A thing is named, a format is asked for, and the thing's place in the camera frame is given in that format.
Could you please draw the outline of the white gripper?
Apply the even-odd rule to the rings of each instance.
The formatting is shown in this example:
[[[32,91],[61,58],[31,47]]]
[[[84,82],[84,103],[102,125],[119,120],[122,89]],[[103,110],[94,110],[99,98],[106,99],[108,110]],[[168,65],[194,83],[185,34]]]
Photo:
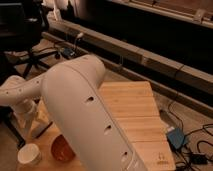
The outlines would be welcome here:
[[[37,105],[33,100],[24,100],[13,106],[13,111],[20,127],[29,131],[34,117],[37,115]]]

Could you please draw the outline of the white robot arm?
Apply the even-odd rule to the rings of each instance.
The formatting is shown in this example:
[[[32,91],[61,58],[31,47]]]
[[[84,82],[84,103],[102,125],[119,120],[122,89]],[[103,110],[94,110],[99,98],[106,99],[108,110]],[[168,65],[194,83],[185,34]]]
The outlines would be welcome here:
[[[83,55],[28,81],[11,76],[0,86],[0,106],[22,113],[41,97],[87,171],[148,171],[98,92],[104,75],[97,56]]]

